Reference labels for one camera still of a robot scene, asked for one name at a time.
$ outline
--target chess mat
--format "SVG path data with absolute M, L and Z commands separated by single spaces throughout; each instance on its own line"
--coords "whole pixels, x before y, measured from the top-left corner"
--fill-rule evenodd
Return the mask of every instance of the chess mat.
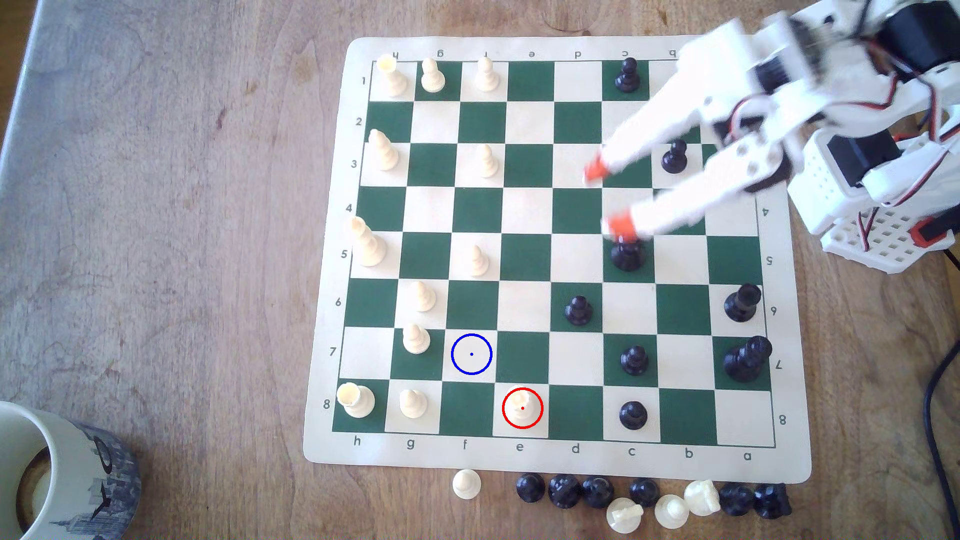
M 612 265 L 602 215 L 670 189 L 716 151 L 708 129 L 687 142 L 686 170 L 653 159 L 603 186 L 584 187 L 584 165 L 675 70 L 689 37 L 362 38 L 347 53 L 307 397 L 304 453 L 322 463 L 448 467 L 674 479 L 800 482 L 810 444 L 786 190 L 744 196 L 645 245 L 635 272 Z M 408 79 L 390 97 L 374 62 L 394 54 Z M 488 55 L 500 77 L 473 84 Z M 613 85 L 624 56 L 641 85 Z M 445 86 L 420 86 L 419 60 L 435 58 Z M 382 131 L 400 154 L 380 171 L 366 143 Z M 480 178 L 477 146 L 500 163 Z M 352 256 L 346 223 L 363 217 L 387 244 L 373 267 Z M 489 271 L 469 275 L 480 246 Z M 413 309 L 410 286 L 437 294 Z M 760 286 L 756 316 L 734 323 L 724 299 Z M 584 295 L 590 322 L 564 306 Z M 402 328 L 417 323 L 430 347 L 411 355 Z M 759 379 L 739 383 L 724 353 L 766 335 L 774 353 Z M 621 353 L 642 345 L 650 367 L 627 375 Z M 367 386 L 375 407 L 352 418 L 339 384 Z M 504 399 L 517 386 L 542 399 L 532 427 L 511 426 Z M 418 419 L 398 395 L 429 400 Z M 639 401 L 648 422 L 627 430 L 620 407 Z

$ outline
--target white chess piece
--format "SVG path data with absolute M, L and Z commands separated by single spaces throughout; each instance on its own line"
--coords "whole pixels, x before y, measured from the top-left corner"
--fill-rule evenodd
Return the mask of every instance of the white chess piece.
M 403 329 L 403 348 L 411 355 L 419 355 L 430 348 L 430 332 L 410 323 Z
M 353 236 L 353 254 L 357 256 L 360 264 L 375 266 L 387 256 L 387 243 L 367 227 L 367 222 L 362 217 L 351 217 L 348 227 Z
M 366 386 L 344 382 L 337 388 L 337 403 L 353 418 L 363 418 L 370 414 L 375 402 L 373 392 Z
M 427 400 L 419 390 L 400 392 L 400 412 L 407 418 L 420 418 L 426 412 Z
M 493 62 L 489 58 L 483 57 L 477 62 L 477 75 L 473 83 L 482 92 L 492 91 L 500 84 L 500 76 L 493 71 Z
M 720 510 L 720 494 L 710 480 L 692 481 L 684 490 L 684 501 L 698 516 L 708 516 Z
M 453 493 L 461 499 L 473 499 L 480 493 L 480 476 L 470 469 L 458 471 L 453 475 Z
M 377 162 L 380 164 L 381 171 L 389 171 L 396 167 L 397 162 L 400 161 L 400 152 L 394 148 L 390 139 L 387 138 L 383 132 L 380 130 L 370 130 L 370 136 L 367 137 L 367 142 L 369 142 L 376 152 Z
M 396 70 L 396 59 L 392 55 L 383 55 L 377 59 L 376 68 L 383 75 L 383 85 L 387 95 L 396 97 L 407 89 L 407 77 Z
M 643 506 L 626 497 L 614 499 L 610 506 L 607 506 L 607 524 L 620 534 L 630 534 L 640 527 L 641 516 Z
M 431 94 L 443 90 L 444 85 L 446 85 L 446 77 L 444 77 L 444 73 L 437 67 L 437 61 L 428 58 L 421 62 L 421 65 L 423 67 L 423 76 L 420 77 L 420 85 L 423 86 L 423 89 Z
M 690 516 L 690 509 L 686 503 L 676 495 L 664 495 L 654 506 L 654 516 L 657 522 L 665 528 L 680 528 Z

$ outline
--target white square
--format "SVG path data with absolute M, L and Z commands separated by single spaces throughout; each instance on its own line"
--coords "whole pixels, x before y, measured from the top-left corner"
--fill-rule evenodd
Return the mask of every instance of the white square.
M 628 430 L 620 423 L 620 407 L 640 402 L 647 409 L 647 423 Z M 660 390 L 645 386 L 603 387 L 603 438 L 607 441 L 660 442 Z
M 463 373 L 453 365 L 456 360 Z M 496 331 L 447 330 L 444 332 L 444 380 L 460 382 L 494 382 L 496 380 Z
M 411 185 L 403 205 L 406 233 L 449 233 L 453 231 L 453 187 Z
M 653 283 L 603 284 L 603 332 L 657 333 L 657 286 Z
M 554 101 L 602 101 L 603 63 L 556 61 L 553 64 Z
M 507 144 L 553 144 L 552 101 L 508 101 Z
M 500 282 L 499 331 L 550 331 L 550 282 Z
M 503 188 L 503 233 L 553 233 L 553 189 Z
M 712 390 L 713 337 L 659 334 L 657 383 L 660 388 Z
M 655 236 L 654 277 L 657 283 L 709 283 L 707 237 L 699 234 Z
M 601 234 L 550 236 L 550 281 L 600 283 L 603 281 Z
M 480 176 L 480 146 L 480 143 L 472 142 L 462 142 L 457 145 L 457 165 L 453 173 L 453 185 L 456 187 L 503 187 L 503 160 L 506 145 L 490 145 L 497 168 L 489 178 Z
M 728 335 L 731 337 L 751 337 L 766 335 L 766 325 L 763 318 L 763 297 L 756 306 L 756 314 L 745 323 L 737 323 L 727 316 L 723 310 L 723 303 L 731 293 L 736 292 L 740 285 L 710 285 L 710 332 L 713 335 Z
M 427 405 L 420 418 L 407 418 L 400 412 L 400 392 L 417 390 L 426 397 Z M 386 432 L 433 433 L 440 432 L 440 405 L 444 383 L 440 380 L 391 380 L 387 391 Z
M 603 385 L 603 334 L 587 331 L 550 332 L 550 384 Z
M 487 255 L 490 266 L 482 276 L 470 274 L 470 255 L 473 246 Z M 450 236 L 449 278 L 461 281 L 495 282 L 500 279 L 500 234 L 499 233 L 453 233 Z
M 770 392 L 716 390 L 717 444 L 774 446 Z
M 346 327 L 341 353 L 341 379 L 389 379 L 394 329 Z
M 415 101 L 410 142 L 457 142 L 459 101 Z

